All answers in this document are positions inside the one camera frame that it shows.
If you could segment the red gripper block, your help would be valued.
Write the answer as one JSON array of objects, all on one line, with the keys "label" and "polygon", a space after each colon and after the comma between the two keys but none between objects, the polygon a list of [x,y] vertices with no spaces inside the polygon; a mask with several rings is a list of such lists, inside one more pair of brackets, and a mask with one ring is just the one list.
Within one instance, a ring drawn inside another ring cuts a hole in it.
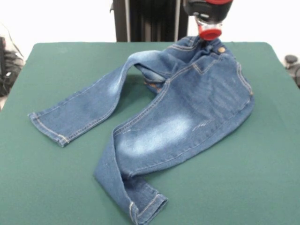
[{"label": "red gripper block", "polygon": [[198,32],[201,39],[214,40],[222,35],[222,24],[200,24]]}]

